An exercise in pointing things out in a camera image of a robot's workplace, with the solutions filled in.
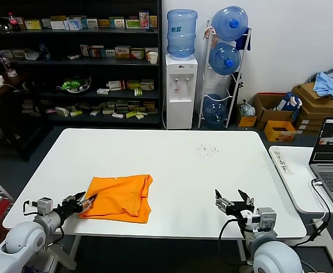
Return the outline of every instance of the white cup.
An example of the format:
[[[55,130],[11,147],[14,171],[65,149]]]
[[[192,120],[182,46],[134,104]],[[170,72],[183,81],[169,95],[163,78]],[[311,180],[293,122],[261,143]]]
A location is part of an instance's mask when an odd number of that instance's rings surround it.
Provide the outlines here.
[[[158,56],[158,53],[156,51],[149,52],[149,57],[150,57],[150,63],[151,64],[157,64],[157,56]]]

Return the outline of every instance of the blue water bottle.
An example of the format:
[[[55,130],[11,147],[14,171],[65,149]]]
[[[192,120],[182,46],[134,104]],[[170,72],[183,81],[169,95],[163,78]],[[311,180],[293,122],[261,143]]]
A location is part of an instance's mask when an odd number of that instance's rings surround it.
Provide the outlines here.
[[[222,127],[227,118],[227,108],[220,100],[217,94],[209,94],[203,100],[203,117],[211,127]]]
[[[210,51],[209,64],[220,75],[229,75],[240,65],[240,52],[229,44],[218,43]]]
[[[194,10],[171,10],[167,17],[168,53],[181,58],[192,55],[194,53],[197,12]]]
[[[245,34],[248,25],[246,12],[240,7],[231,6],[218,11],[212,19],[212,26],[218,38],[235,41]]]

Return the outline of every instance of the blue cloth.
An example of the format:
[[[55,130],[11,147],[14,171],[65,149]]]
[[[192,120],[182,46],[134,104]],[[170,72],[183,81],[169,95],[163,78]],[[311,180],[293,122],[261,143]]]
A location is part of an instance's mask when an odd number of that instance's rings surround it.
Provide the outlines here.
[[[323,72],[318,73],[313,91],[319,96],[333,96],[333,79]]]

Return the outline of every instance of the white table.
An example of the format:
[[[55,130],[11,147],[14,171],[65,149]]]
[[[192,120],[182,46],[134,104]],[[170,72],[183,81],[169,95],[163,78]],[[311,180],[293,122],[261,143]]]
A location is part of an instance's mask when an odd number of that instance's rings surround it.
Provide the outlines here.
[[[328,212],[311,186],[312,179],[316,178],[309,167],[312,151],[312,147],[291,146],[271,146],[269,149],[273,163],[297,210],[302,213],[323,213],[324,210]],[[316,189],[333,212],[333,203],[326,191],[322,187]]]
[[[231,201],[238,189],[255,198],[256,207],[277,212],[280,238],[302,238],[306,229],[259,137],[247,131],[164,131],[66,129],[36,170],[3,225],[11,229],[33,216],[22,215],[26,200],[49,197],[54,203],[86,191],[93,176],[149,173],[153,183],[147,224],[85,220],[64,224],[65,234],[218,238],[227,217],[215,206],[214,189]],[[223,233],[241,239],[236,223]]]

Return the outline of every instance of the white cable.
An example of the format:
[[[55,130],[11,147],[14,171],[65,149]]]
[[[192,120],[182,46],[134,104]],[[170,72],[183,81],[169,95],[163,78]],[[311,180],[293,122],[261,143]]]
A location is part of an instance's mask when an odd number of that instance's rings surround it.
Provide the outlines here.
[[[164,129],[168,129],[165,125],[165,122],[164,122],[164,117],[163,117],[163,114],[164,114],[164,103],[165,103],[165,97],[167,96],[167,93],[165,92],[165,94],[163,95],[163,106],[161,107],[161,120],[163,121],[163,125],[164,125]]]
[[[322,185],[322,182],[321,181],[319,181],[319,182],[314,182],[314,185],[316,186],[316,185]],[[312,224],[306,224],[305,226],[313,226],[313,225],[315,225],[316,223],[318,223],[319,221],[321,221],[321,220],[323,220],[324,218],[325,218],[325,216],[327,215],[327,212],[326,212],[326,205],[325,204],[322,204],[323,202],[321,201],[321,198],[320,198],[320,196],[315,192],[315,191],[313,191],[313,194],[314,194],[314,196],[316,197],[316,199],[318,200],[318,202],[319,202],[319,206],[320,206],[320,208],[324,211],[324,214],[323,214],[323,216],[320,218],[320,219],[317,219],[316,221],[313,221],[313,223]]]
[[[4,85],[7,85],[7,86],[9,86],[9,87],[12,87],[12,88],[14,88],[16,92],[20,92],[20,90],[19,90],[19,89],[17,89],[16,87],[13,87],[13,86],[12,86],[12,85],[10,85],[10,84],[4,84]]]
[[[313,266],[311,266],[310,264],[304,262],[303,260],[301,260],[301,263],[305,264],[307,267],[309,267],[310,269],[312,269],[315,273],[318,273],[318,272],[316,271],[316,269],[315,269]]]

